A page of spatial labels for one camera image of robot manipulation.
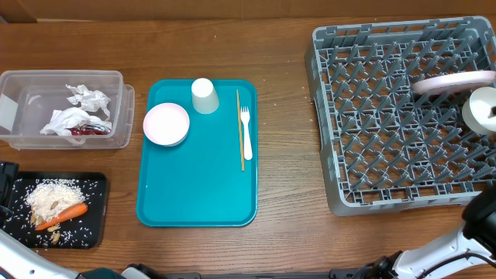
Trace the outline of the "white small bowl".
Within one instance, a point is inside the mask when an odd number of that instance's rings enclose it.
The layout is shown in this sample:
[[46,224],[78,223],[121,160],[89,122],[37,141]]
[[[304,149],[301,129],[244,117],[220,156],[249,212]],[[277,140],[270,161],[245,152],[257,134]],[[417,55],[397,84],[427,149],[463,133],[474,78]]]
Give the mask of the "white small bowl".
[[465,124],[481,135],[495,134],[495,116],[491,116],[493,107],[495,107],[495,89],[490,87],[476,89],[462,108]]

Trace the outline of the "rice and food scraps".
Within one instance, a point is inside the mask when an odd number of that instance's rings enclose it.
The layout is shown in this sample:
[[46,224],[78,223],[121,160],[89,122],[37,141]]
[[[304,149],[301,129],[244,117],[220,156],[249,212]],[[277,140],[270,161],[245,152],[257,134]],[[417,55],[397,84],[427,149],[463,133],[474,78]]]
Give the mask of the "rice and food scraps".
[[32,207],[32,215],[36,217],[36,226],[38,226],[50,221],[72,205],[84,203],[84,199],[80,191],[73,191],[66,185],[41,184],[29,194],[26,202]]

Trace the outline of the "large pink plate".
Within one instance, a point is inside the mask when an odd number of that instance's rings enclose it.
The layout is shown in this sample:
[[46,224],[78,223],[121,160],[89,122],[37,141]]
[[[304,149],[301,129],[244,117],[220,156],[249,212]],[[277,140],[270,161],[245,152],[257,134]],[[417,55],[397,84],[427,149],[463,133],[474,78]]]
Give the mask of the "large pink plate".
[[441,95],[487,87],[494,81],[494,71],[469,71],[418,81],[412,85],[412,89],[419,95]]

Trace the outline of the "orange carrot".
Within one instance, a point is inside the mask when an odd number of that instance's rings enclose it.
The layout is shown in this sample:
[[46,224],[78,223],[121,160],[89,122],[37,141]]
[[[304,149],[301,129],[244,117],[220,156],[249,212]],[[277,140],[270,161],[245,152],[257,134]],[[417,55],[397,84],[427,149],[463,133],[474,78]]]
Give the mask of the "orange carrot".
[[83,215],[84,213],[86,213],[87,210],[88,210],[88,206],[85,203],[79,203],[76,205],[72,205],[71,207],[62,211],[56,217],[53,217],[50,221],[47,221],[47,222],[44,222],[44,223],[38,225],[35,228],[35,230],[40,231],[40,230],[48,229],[48,228],[55,226],[61,222],[65,222],[69,219],[73,219],[73,218],[76,218],[80,215]]

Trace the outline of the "red snack wrapper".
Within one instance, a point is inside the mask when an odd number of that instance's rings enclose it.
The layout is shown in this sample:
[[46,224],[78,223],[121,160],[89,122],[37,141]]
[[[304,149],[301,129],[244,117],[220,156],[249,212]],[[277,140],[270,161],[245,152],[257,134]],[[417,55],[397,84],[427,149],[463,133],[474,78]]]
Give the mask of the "red snack wrapper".
[[101,125],[86,124],[81,127],[68,129],[72,136],[92,136],[92,135],[107,135],[111,132],[110,128]]

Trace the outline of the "white napkin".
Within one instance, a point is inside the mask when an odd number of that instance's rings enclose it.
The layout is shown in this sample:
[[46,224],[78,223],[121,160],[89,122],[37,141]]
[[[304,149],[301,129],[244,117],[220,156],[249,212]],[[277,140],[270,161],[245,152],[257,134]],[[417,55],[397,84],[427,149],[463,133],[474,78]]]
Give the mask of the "white napkin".
[[105,93],[99,90],[89,90],[83,84],[78,86],[67,84],[66,88],[73,94],[67,97],[72,107],[54,110],[49,123],[40,130],[40,134],[72,136],[69,128],[86,124],[106,126],[112,131],[108,108],[111,99]]

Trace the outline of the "grey plastic dishwasher rack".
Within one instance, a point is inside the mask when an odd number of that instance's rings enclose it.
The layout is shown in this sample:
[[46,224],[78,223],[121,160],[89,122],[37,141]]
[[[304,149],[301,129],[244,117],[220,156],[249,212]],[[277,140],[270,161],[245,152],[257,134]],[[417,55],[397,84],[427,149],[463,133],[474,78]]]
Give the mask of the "grey plastic dishwasher rack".
[[494,70],[495,34],[484,17],[319,27],[305,64],[333,214],[466,205],[494,187],[495,138],[464,124],[469,92],[413,88]]

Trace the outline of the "pink bowl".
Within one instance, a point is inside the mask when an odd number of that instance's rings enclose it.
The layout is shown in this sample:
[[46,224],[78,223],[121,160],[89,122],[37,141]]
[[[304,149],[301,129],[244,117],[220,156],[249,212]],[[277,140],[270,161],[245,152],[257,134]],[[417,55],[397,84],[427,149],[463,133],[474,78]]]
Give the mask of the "pink bowl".
[[186,110],[175,103],[152,107],[143,120],[143,131],[149,141],[160,146],[176,146],[186,138],[190,127]]

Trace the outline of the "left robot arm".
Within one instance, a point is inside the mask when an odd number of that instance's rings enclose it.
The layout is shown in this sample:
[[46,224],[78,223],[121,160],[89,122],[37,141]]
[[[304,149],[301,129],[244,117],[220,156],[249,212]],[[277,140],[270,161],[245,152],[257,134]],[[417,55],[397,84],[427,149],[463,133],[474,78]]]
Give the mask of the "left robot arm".
[[136,267],[121,274],[106,268],[79,273],[52,263],[1,231],[1,278],[150,279]]

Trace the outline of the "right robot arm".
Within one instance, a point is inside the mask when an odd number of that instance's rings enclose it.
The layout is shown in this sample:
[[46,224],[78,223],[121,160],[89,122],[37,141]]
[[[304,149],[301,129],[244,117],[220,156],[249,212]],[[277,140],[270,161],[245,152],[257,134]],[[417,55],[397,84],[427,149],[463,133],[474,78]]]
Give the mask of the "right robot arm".
[[480,264],[495,265],[495,189],[474,197],[454,231],[416,250],[382,257],[355,278],[444,278]]

